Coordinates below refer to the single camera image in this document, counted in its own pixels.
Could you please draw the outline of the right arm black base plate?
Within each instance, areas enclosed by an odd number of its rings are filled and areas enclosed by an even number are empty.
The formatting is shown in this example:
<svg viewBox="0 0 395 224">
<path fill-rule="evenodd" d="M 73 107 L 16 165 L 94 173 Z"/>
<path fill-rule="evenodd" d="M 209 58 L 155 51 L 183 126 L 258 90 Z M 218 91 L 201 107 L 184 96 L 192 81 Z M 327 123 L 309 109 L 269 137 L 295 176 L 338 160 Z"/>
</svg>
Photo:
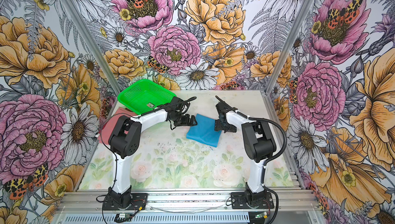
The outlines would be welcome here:
<svg viewBox="0 0 395 224">
<path fill-rule="evenodd" d="M 274 201 L 271 193 L 231 192 L 232 209 L 274 209 Z"/>
</svg>

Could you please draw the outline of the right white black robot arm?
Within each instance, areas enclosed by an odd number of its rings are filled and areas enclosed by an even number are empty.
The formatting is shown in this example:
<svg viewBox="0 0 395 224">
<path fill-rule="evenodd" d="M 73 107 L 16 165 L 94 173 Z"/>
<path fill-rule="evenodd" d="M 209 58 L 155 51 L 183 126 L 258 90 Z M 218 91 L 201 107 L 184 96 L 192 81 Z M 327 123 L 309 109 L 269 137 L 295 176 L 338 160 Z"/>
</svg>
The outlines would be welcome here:
<svg viewBox="0 0 395 224">
<path fill-rule="evenodd" d="M 268 190 L 264 188 L 266 171 L 264 163 L 273 157 L 277 145 L 268 122 L 252 120 L 223 102 L 216 105 L 216 110 L 219 118 L 215 121 L 215 130 L 223 132 L 240 130 L 244 150 L 252 162 L 242 198 L 253 208 L 265 205 L 271 207 L 271 204 L 264 203 L 271 197 Z"/>
</svg>

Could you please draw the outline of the blue t shirt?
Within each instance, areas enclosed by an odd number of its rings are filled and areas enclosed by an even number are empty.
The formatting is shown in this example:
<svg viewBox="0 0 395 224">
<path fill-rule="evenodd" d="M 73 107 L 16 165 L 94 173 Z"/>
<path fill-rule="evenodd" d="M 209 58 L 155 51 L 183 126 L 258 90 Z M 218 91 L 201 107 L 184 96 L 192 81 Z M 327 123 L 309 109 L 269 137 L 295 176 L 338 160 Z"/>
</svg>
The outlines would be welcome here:
<svg viewBox="0 0 395 224">
<path fill-rule="evenodd" d="M 215 130 L 216 120 L 200 114 L 197 114 L 195 119 L 197 125 L 190 127 L 189 131 L 186 133 L 186 138 L 201 144 L 217 147 L 222 131 Z"/>
</svg>

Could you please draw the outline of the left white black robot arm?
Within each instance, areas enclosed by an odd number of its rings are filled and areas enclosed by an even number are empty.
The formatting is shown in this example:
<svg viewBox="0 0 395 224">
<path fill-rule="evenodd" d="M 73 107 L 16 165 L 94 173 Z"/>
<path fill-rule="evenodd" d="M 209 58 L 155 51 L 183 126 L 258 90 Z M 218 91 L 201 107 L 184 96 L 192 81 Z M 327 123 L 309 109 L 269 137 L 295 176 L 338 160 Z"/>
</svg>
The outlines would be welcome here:
<svg viewBox="0 0 395 224">
<path fill-rule="evenodd" d="M 193 127 L 198 124 L 194 115 L 187 114 L 193 96 L 182 100 L 174 96 L 170 103 L 141 114 L 137 117 L 122 115 L 118 118 L 108 140 L 114 158 L 114 183 L 109 187 L 103 201 L 103 210 L 126 210 L 133 204 L 130 184 L 132 155 L 138 150 L 141 133 L 146 129 L 163 122 L 170 122 L 171 129 L 180 126 Z"/>
</svg>

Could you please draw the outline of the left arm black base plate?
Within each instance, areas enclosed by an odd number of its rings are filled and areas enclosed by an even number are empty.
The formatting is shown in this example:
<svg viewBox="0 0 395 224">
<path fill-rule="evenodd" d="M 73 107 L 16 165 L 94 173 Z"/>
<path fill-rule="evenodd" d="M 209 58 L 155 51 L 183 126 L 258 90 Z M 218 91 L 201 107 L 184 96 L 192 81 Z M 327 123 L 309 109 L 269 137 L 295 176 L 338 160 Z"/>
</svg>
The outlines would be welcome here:
<svg viewBox="0 0 395 224">
<path fill-rule="evenodd" d="M 144 210 L 147 203 L 148 194 L 146 193 L 109 193 L 107 194 L 104 203 L 104 211 L 137 211 Z"/>
</svg>

